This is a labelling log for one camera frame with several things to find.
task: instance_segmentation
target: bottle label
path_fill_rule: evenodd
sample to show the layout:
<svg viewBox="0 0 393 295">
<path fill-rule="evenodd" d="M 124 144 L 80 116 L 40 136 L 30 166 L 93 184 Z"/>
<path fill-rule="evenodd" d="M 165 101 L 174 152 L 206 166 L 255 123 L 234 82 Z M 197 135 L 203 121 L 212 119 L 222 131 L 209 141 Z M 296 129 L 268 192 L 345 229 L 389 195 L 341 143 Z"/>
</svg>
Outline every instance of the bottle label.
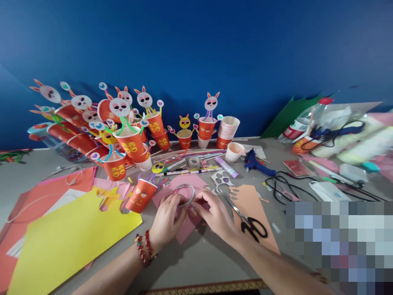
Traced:
<svg viewBox="0 0 393 295">
<path fill-rule="evenodd" d="M 308 125 L 295 120 L 282 134 L 289 139 L 296 139 L 307 130 Z"/>
</svg>

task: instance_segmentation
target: blue wall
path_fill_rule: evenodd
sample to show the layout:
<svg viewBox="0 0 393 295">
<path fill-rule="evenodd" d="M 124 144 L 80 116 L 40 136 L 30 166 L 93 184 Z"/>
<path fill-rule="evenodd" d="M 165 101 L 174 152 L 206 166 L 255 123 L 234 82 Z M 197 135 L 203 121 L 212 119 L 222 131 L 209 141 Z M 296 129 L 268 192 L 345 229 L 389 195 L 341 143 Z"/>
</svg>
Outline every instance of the blue wall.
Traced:
<svg viewBox="0 0 393 295">
<path fill-rule="evenodd" d="M 393 105 L 391 1 L 100 2 L 2 1 L 0 149 L 41 146 L 26 130 L 45 119 L 28 110 L 55 105 L 33 78 L 96 102 L 101 81 L 112 95 L 145 85 L 174 128 L 220 91 L 214 115 L 237 116 L 237 136 L 260 135 L 292 95 Z"/>
</svg>

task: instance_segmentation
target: glue gun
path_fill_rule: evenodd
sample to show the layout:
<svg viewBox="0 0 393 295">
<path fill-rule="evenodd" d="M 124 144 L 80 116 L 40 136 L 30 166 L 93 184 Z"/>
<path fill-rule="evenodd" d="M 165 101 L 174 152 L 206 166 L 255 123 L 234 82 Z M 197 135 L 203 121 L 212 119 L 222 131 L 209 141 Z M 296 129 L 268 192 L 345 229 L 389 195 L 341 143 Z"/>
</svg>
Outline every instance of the glue gun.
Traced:
<svg viewBox="0 0 393 295">
<path fill-rule="evenodd" d="M 246 167 L 246 172 L 248 172 L 249 169 L 258 169 L 260 172 L 266 174 L 267 176 L 274 177 L 276 176 L 277 172 L 275 170 L 271 170 L 269 168 L 266 168 L 263 166 L 261 163 L 257 161 L 255 158 L 255 152 L 254 149 L 250 150 L 244 160 L 244 167 Z"/>
</svg>

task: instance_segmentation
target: purple glue stick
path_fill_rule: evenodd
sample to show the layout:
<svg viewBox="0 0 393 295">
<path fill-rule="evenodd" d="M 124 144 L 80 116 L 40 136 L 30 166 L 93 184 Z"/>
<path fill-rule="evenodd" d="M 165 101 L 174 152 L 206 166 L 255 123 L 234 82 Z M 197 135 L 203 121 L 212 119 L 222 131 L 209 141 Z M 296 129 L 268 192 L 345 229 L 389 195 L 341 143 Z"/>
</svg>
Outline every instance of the purple glue stick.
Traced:
<svg viewBox="0 0 393 295">
<path fill-rule="evenodd" d="M 229 166 L 229 164 L 227 162 L 225 162 L 221 157 L 217 157 L 215 159 L 215 161 L 220 164 L 220 166 L 229 173 L 230 176 L 232 176 L 233 178 L 236 178 L 239 176 L 239 173 L 233 169 L 231 166 Z"/>
</svg>

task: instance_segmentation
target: gray table surface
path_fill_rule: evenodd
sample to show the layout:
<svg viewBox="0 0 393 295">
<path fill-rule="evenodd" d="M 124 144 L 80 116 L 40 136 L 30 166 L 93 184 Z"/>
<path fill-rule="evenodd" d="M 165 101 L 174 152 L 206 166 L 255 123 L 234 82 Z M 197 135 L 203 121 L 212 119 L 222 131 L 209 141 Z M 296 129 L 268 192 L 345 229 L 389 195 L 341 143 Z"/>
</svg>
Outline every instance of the gray table surface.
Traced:
<svg viewBox="0 0 393 295">
<path fill-rule="evenodd" d="M 289 146 L 281 145 L 273 138 L 250 140 L 247 144 L 261 145 L 264 148 L 267 160 L 270 162 L 266 166 L 277 171 L 287 171 L 282 161 L 298 158 L 297 155 L 290 151 Z M 66 167 L 70 165 L 69 162 L 57 156 L 51 150 L 34 151 L 30 155 L 25 156 L 24 161 L 27 164 L 5 163 L 0 165 L 0 183 L 2 188 L 0 197 L 2 204 L 0 206 L 1 227 L 5 224 L 9 213 L 12 211 L 21 193 L 30 190 L 43 178 L 54 172 L 58 166 Z M 88 167 L 90 165 L 82 164 L 82 167 Z M 273 234 L 283 255 L 291 257 L 294 263 L 311 271 L 312 269 L 300 257 L 294 255 L 291 253 L 291 249 L 286 249 L 285 247 L 286 226 L 285 214 L 283 213 L 285 207 L 278 203 L 274 199 L 273 193 L 269 192 L 263 186 L 262 183 L 267 176 L 257 170 L 251 170 L 249 173 L 245 173 L 242 160 L 238 160 L 237 163 L 233 163 L 231 166 L 240 173 L 236 179 L 231 179 L 235 186 L 242 184 L 254 185 L 260 195 L 270 201 L 269 203 L 262 202 L 262 205 L 270 224 L 275 223 L 281 230 L 280 234 L 277 234 L 273 230 Z M 137 169 L 128 169 L 127 176 L 136 180 L 139 172 Z M 144 172 L 142 177 L 147 177 L 149 174 L 150 172 Z M 212 187 L 211 175 L 202 175 L 201 178 Z M 102 168 L 98 169 L 96 176 L 106 178 L 105 171 Z M 296 182 L 297 186 L 313 193 L 309 188 L 309 181 L 307 180 L 291 180 L 290 182 L 293 184 Z M 227 186 L 222 185 L 220 188 L 225 193 L 229 193 Z M 392 191 L 393 184 L 381 175 L 374 175 L 372 181 L 366 184 L 365 189 L 381 197 L 390 199 L 388 196 L 390 197 L 391 195 L 389 192 Z M 300 195 L 300 198 L 302 201 L 313 201 L 307 194 Z M 89 271 L 77 273 L 57 288 L 55 294 L 70 294 L 97 271 L 124 252 L 133 244 L 136 233 L 142 234 L 151 227 L 156 211 L 155 205 L 153 202 L 150 202 L 142 213 L 143 223 L 138 228 L 97 258 Z M 131 285 L 128 294 L 138 294 L 141 290 L 149 289 L 258 278 L 258 275 L 247 262 L 217 235 L 212 233 L 208 227 L 201 226 L 202 222 L 197 226 L 199 231 L 193 231 L 182 245 L 179 245 L 176 239 L 170 242 L 160 253 L 158 259 L 138 275 Z"/>
</svg>

